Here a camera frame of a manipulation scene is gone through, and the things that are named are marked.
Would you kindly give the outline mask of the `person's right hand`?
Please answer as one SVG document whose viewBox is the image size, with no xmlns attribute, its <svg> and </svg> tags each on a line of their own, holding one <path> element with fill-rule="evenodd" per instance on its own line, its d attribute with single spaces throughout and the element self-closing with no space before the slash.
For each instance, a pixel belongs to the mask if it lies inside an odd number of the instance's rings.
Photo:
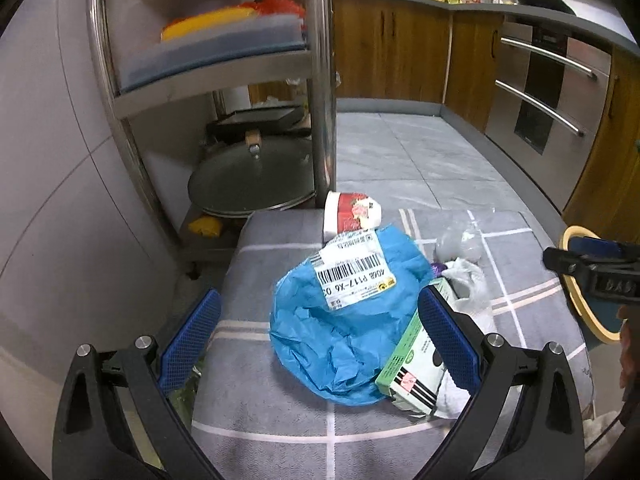
<svg viewBox="0 0 640 480">
<path fill-rule="evenodd" d="M 623 400 L 627 402 L 639 378 L 639 308 L 621 306 L 617 316 L 623 321 L 620 328 L 620 388 L 624 390 Z"/>
</svg>

